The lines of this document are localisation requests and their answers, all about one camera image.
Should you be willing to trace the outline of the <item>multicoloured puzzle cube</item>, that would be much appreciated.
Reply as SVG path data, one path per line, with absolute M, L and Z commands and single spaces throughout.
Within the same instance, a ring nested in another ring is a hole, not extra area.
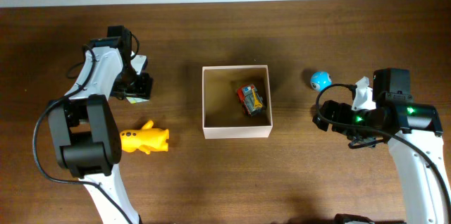
M 126 99 L 127 99 L 131 104 L 138 104 L 138 103 L 142 103 L 142 102 L 148 101 L 148 99 L 142 99 L 142 98 L 137 98 L 137 97 L 127 97 Z

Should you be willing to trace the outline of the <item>blue toy ball with eye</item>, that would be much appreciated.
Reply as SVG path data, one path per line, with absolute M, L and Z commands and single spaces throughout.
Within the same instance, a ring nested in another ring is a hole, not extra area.
M 326 87 L 332 85 L 330 75 L 325 71 L 315 72 L 310 79 L 311 87 L 317 92 L 323 91 Z

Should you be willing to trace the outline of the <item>yellow rubber toy animal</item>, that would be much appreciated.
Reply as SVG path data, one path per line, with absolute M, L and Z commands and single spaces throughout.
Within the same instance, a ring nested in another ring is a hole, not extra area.
M 120 132 L 121 148 L 132 153 L 140 150 L 149 155 L 152 152 L 168 151 L 169 129 L 154 127 L 154 122 L 148 120 L 139 130 L 123 130 Z

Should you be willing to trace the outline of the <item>red grey toy truck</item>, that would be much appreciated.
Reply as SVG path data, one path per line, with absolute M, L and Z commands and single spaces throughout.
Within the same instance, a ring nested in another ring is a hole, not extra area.
M 266 109 L 264 100 L 254 84 L 243 85 L 237 89 L 236 93 L 243 112 L 247 116 L 256 116 Z

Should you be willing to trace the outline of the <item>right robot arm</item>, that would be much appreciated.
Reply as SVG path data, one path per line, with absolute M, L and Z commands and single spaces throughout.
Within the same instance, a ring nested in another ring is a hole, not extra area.
M 315 101 L 313 122 L 346 136 L 351 149 L 387 144 L 402 186 L 407 223 L 449 223 L 450 183 L 437 109 L 414 103 L 408 70 L 385 68 L 343 86 L 352 104 Z

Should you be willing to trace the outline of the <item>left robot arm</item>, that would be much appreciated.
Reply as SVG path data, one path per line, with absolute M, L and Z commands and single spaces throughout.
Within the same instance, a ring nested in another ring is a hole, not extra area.
M 89 193 L 103 223 L 141 223 L 121 179 L 118 127 L 109 97 L 148 101 L 153 80 L 139 41 L 122 25 L 83 47 L 85 61 L 75 84 L 44 112 L 56 161 L 73 176 L 72 185 Z

